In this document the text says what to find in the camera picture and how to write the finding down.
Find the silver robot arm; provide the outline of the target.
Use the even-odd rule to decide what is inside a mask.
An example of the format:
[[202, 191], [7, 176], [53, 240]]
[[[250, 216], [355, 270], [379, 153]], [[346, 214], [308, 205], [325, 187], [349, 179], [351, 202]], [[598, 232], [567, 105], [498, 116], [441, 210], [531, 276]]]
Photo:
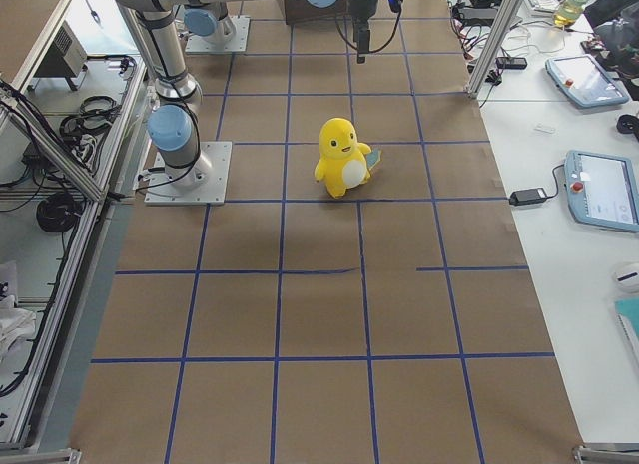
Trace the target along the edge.
[[[121, 11], [134, 16], [129, 31], [146, 48], [144, 62], [155, 73], [154, 87], [160, 106], [150, 115], [147, 131], [164, 160], [162, 191], [178, 192], [183, 203], [189, 190], [201, 191], [214, 171], [214, 163], [200, 138], [198, 110], [202, 89], [189, 72], [178, 39], [174, 8], [186, 7], [185, 15], [201, 13], [203, 21], [193, 32], [214, 36], [231, 23], [226, 16], [228, 1], [236, 0], [115, 0]], [[305, 0], [316, 8], [327, 8], [337, 0]]]
[[184, 24], [191, 34], [214, 44], [225, 44], [236, 36], [226, 2], [185, 5]]

